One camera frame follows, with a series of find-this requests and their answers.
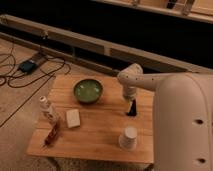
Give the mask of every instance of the bottle cap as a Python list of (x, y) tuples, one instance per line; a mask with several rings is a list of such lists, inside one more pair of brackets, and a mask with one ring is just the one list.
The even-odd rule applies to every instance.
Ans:
[(48, 100), (45, 96), (41, 96), (39, 98), (39, 101), (40, 101), (42, 107), (45, 107), (47, 105), (47, 102), (48, 102)]

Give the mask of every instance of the wall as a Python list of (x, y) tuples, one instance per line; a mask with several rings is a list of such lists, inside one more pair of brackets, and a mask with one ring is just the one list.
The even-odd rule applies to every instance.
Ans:
[(212, 24), (82, 0), (2, 0), (0, 11), (213, 67)]

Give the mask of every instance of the black object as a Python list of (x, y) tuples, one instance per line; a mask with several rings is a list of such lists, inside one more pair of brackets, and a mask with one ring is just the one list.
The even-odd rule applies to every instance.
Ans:
[(22, 62), (18, 70), (21, 70), (24, 73), (31, 73), (35, 71), (39, 66), (41, 66), (46, 61), (46, 55), (43, 53), (36, 53), (30, 59)]
[(19, 70), (28, 74), (33, 72), (36, 68), (37, 68), (37, 65), (30, 60), (22, 62), (18, 67)]
[(167, 8), (168, 9), (173, 9), (175, 4), (176, 4), (177, 0), (169, 0), (168, 4), (167, 4)]
[(132, 101), (132, 106), (130, 111), (127, 113), (127, 116), (136, 116), (137, 115), (137, 107), (136, 107), (136, 100)]

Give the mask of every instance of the green bowl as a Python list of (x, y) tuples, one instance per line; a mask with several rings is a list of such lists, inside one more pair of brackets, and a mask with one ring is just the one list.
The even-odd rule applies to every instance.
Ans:
[(85, 79), (78, 82), (74, 87), (74, 95), (81, 103), (96, 102), (103, 92), (100, 82), (94, 79)]

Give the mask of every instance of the table leg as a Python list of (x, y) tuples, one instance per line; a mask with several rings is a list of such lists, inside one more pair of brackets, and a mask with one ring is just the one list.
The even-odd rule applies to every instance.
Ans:
[(154, 169), (154, 164), (149, 164), (143, 171), (152, 171)]
[(46, 159), (50, 162), (50, 164), (51, 164), (52, 166), (55, 167), (56, 171), (60, 171), (60, 170), (61, 170), (61, 168), (60, 168), (58, 162), (55, 160), (54, 157), (46, 157)]

